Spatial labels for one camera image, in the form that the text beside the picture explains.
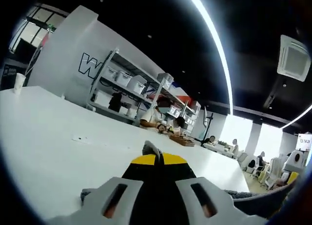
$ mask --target cup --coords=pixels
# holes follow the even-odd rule
[[[16,77],[15,77],[15,84],[14,84],[14,93],[15,94],[20,94],[20,91],[21,91],[21,88],[23,87],[24,85],[24,82],[25,82],[25,76],[20,74],[20,73],[16,73]]]

